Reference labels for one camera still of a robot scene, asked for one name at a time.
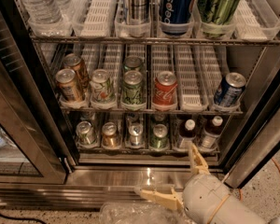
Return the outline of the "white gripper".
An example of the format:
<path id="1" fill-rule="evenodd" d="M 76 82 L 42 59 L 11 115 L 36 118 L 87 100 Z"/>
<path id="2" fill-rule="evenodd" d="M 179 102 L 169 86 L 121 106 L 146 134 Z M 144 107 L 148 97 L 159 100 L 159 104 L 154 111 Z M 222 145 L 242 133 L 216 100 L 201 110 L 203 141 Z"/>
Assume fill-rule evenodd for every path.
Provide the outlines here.
<path id="1" fill-rule="evenodd" d="M 197 224 L 209 224 L 218 209 L 231 196 L 229 189 L 215 176 L 210 175 L 208 164 L 193 144 L 189 144 L 190 171 L 193 176 L 181 194 L 171 185 L 134 188 L 141 198 L 173 211 L 184 211 Z"/>

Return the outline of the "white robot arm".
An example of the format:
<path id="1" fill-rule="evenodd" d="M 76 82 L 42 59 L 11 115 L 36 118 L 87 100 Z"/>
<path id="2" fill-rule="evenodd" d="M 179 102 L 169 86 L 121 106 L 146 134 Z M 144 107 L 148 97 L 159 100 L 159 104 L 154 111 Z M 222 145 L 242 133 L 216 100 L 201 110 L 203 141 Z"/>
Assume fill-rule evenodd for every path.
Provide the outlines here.
<path id="1" fill-rule="evenodd" d="M 208 170 L 198 148 L 189 143 L 190 179 L 182 192 L 171 185 L 167 193 L 152 186 L 136 187 L 141 198 L 173 211 L 181 211 L 196 224 L 280 224 L 280 217 L 266 221 L 236 199 L 229 188 Z"/>

